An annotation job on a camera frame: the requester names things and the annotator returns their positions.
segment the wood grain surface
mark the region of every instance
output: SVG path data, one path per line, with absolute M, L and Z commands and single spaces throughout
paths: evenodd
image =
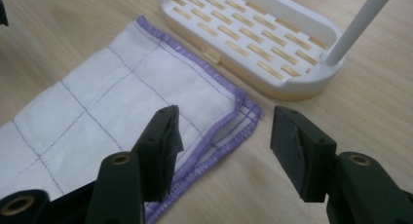
M 365 0 L 293 0 L 342 30 Z M 0 124 L 104 48 L 138 16 L 175 36 L 159 0 L 3 0 Z M 391 0 L 319 95 L 280 101 L 257 93 L 220 66 L 263 108 L 253 136 L 199 179 L 159 223 L 328 223 L 325 204 L 303 203 L 270 151 L 273 109 L 294 108 L 338 143 L 367 154 L 413 192 L 413 0 Z M 178 37 L 188 49 L 195 51 Z

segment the white plastic tray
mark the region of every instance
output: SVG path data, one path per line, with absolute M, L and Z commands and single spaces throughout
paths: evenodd
M 290 0 L 161 0 L 161 5 L 183 39 L 272 97 L 297 100 L 319 93 L 345 59 L 341 52 L 326 64 L 341 31 Z

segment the purple hem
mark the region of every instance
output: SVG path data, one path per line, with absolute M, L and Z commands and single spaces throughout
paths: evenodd
M 206 133 L 197 148 L 194 150 L 192 155 L 189 157 L 190 160 L 185 162 L 182 165 L 181 169 L 176 172 L 172 181 L 172 187 L 174 187 L 174 189 L 172 190 L 170 195 L 167 196 L 161 204 L 150 205 L 152 210 L 148 210 L 146 212 L 146 216 L 148 223 L 153 223 L 174 201 L 176 201 L 188 189 L 188 187 L 192 183 L 195 182 L 198 177 L 200 177 L 202 174 L 204 174 L 204 172 L 215 165 L 222 157 L 238 148 L 238 146 L 240 146 L 241 143 L 252 134 L 260 117 L 261 109 L 256 103 L 246 99 L 246 94 L 243 90 L 237 88 L 224 77 L 216 73 L 204 60 L 187 51 L 165 32 L 162 32 L 153 27 L 145 17 L 137 18 L 136 22 L 149 34 L 167 43 L 178 53 L 197 63 L 200 67 L 202 67 L 206 74 L 208 74 L 211 78 L 217 81 L 218 84 L 231 92 L 235 97 L 234 109 L 211 127 L 211 129 Z M 202 157 L 208 146 L 211 145 L 216 133 L 238 116 L 242 106 L 247 107 L 249 109 L 249 112 L 255 113 L 255 118 L 251 120 L 251 123 L 249 123 L 248 126 L 243 129 L 236 137 L 231 139 L 224 146 L 220 147 L 206 162 L 196 166 L 198 160 Z

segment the cleaning cloth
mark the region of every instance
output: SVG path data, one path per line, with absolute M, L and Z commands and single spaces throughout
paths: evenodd
M 170 105 L 179 107 L 184 151 L 170 195 L 145 204 L 153 223 L 251 135 L 261 109 L 145 17 L 0 128 L 0 199 L 42 189 L 54 200 L 96 180 L 101 161 L 130 151 L 155 112 Z

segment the white pole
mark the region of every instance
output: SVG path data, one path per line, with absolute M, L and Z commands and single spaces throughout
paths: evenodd
M 364 29 L 373 21 L 388 1 L 389 0 L 367 0 L 364 3 L 364 6 L 362 6 L 355 19 L 353 19 L 350 26 L 328 55 L 326 59 L 327 65 L 333 66 L 343 58 Z

